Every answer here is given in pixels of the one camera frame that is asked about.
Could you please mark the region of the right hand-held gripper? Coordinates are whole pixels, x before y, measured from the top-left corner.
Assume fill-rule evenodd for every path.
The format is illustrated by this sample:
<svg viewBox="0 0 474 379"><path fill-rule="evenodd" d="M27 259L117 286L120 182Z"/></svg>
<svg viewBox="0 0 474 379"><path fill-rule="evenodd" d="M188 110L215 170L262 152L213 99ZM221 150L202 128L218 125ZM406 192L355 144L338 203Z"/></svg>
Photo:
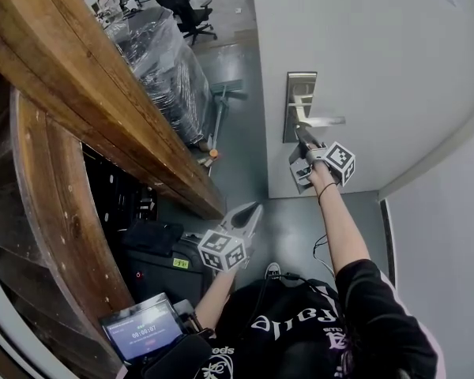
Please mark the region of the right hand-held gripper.
<svg viewBox="0 0 474 379"><path fill-rule="evenodd" d="M356 168L355 155L338 142L329 147L315 138L305 126L295 128L299 144L289 156L289 170L299 194L313 185L308 179L316 163L323 162L337 185L344 187Z"/></svg>

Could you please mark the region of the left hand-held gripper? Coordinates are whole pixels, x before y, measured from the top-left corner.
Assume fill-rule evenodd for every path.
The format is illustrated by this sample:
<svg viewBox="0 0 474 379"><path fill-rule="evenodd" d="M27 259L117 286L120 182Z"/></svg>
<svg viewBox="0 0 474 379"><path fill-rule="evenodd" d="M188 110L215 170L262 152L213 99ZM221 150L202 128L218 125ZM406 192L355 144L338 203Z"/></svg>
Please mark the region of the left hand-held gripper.
<svg viewBox="0 0 474 379"><path fill-rule="evenodd" d="M253 234L263 214L263 206L252 201L232 209L228 222L207 230L197 245L204 266L215 271L245 268L253 253Z"/></svg>

